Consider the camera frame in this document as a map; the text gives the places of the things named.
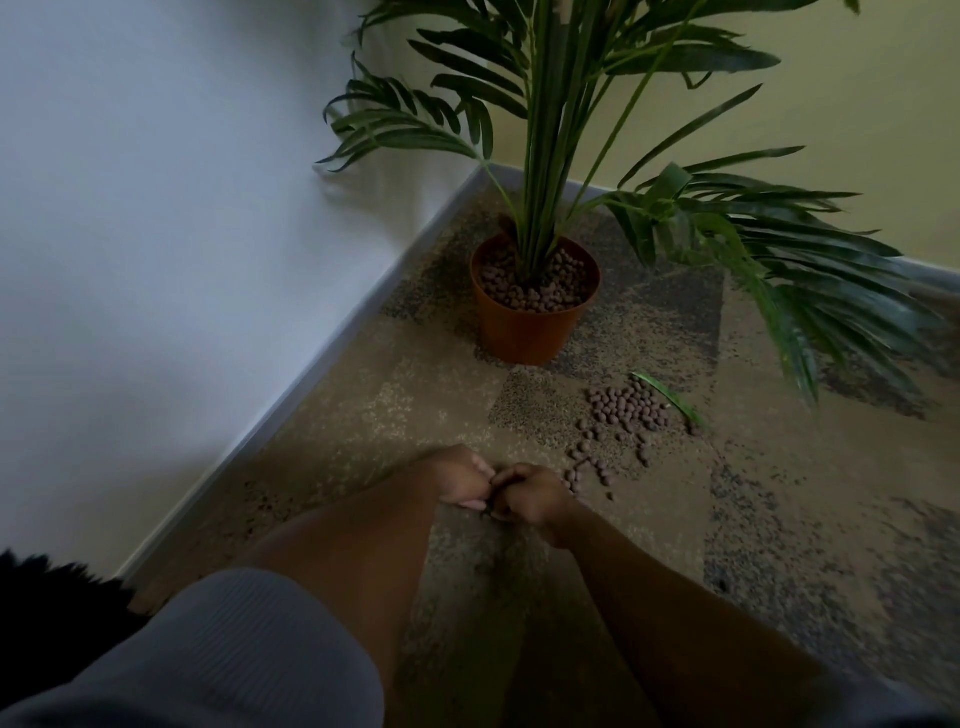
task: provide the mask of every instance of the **hand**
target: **hand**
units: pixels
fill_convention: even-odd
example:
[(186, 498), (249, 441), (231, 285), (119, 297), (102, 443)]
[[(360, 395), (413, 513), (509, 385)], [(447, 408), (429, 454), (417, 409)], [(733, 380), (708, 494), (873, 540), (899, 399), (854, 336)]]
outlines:
[(534, 526), (554, 548), (565, 548), (558, 526), (580, 504), (549, 468), (517, 463), (492, 480), (493, 516)]
[(490, 481), (495, 470), (478, 453), (466, 445), (454, 445), (424, 458), (422, 462), (440, 472), (441, 502), (474, 511), (487, 510), (486, 501), (493, 492)]

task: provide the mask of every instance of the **ribbed fabric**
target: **ribbed fabric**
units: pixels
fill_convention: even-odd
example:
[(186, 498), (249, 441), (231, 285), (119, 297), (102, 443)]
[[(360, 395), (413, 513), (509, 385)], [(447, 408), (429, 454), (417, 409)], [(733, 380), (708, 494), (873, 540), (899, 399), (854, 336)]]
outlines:
[(373, 728), (383, 717), (376, 667), (323, 604), (286, 577), (241, 569), (185, 590), (73, 683), (14, 706), (0, 726)]

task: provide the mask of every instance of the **yellow wall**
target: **yellow wall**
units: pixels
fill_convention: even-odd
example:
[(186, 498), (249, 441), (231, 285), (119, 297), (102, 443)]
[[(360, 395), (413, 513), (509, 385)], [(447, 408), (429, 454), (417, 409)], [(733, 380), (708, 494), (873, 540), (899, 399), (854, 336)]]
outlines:
[[(831, 222), (878, 236), (904, 254), (960, 269), (960, 0), (864, 0), (857, 17), (840, 0), (790, 13), (711, 18), (779, 56), (779, 66), (721, 75), (697, 91), (658, 76), (594, 184), (615, 187), (652, 146), (751, 85), (743, 106), (681, 142), (641, 172), (767, 147), (806, 144), (783, 159), (735, 171), (769, 182), (862, 192)], [(640, 77), (619, 79), (587, 129), (570, 178), (588, 173)], [(523, 123), (499, 112), (495, 159), (521, 166)]]

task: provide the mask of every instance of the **potted plant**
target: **potted plant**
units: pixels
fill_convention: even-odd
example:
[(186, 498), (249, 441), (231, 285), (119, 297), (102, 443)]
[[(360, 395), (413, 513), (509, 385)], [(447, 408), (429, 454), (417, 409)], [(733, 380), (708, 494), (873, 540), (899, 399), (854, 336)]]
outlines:
[[(674, 144), (748, 101), (754, 86), (694, 119), (625, 170), (615, 190), (584, 193), (656, 73), (697, 88), (719, 71), (779, 62), (714, 25), (725, 12), (789, 11), (817, 0), (380, 0), (363, 16), (364, 33), (396, 18), (436, 15), (456, 29), (419, 30), (409, 43), (443, 66), (428, 94), (376, 76), (358, 78), (324, 118), (342, 139), (323, 164), (346, 169), (381, 147), (433, 149), (476, 159), (490, 171), (493, 124), (487, 105), (527, 121), (523, 186), (504, 235), (471, 262), (482, 343), (511, 361), (541, 364), (563, 346), (589, 305), (600, 274), (589, 253), (564, 237), (570, 221), (605, 206), (643, 266), (658, 259), (728, 270), (756, 300), (784, 373), (809, 398), (817, 394), (816, 352), (839, 365), (859, 359), (899, 388), (913, 390), (899, 355), (935, 362), (924, 331), (941, 319), (905, 290), (900, 252), (873, 232), (847, 232), (822, 219), (849, 192), (800, 189), (737, 175), (728, 168), (778, 158), (803, 147), (747, 151), (683, 168), (669, 163), (644, 180), (641, 170)], [(858, 12), (856, 0), (845, 0)], [(692, 74), (705, 74), (694, 81)], [(570, 164), (600, 99), (617, 76), (636, 90), (572, 205), (562, 205)], [(447, 99), (456, 98), (453, 104)]]

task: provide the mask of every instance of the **floor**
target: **floor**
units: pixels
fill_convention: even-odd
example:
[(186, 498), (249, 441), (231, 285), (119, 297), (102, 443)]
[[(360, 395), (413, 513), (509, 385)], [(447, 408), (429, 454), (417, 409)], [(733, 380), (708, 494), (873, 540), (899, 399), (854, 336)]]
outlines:
[[(586, 500), (639, 546), (843, 670), (905, 680), (960, 711), (960, 367), (911, 366), (926, 398), (827, 372), (819, 411), (784, 384), (755, 311), (716, 272), (640, 270), (612, 220), (571, 237), (602, 290), (544, 369), (475, 345), (467, 259), (496, 232), (488, 190), (370, 320), (142, 593), (158, 606), (305, 509), (437, 445), (562, 468), (588, 385), (649, 373), (708, 419), (675, 420), (644, 469), (608, 437), (616, 500)], [(575, 564), (530, 534), (442, 509), (399, 692), (418, 726), (655, 719)]]

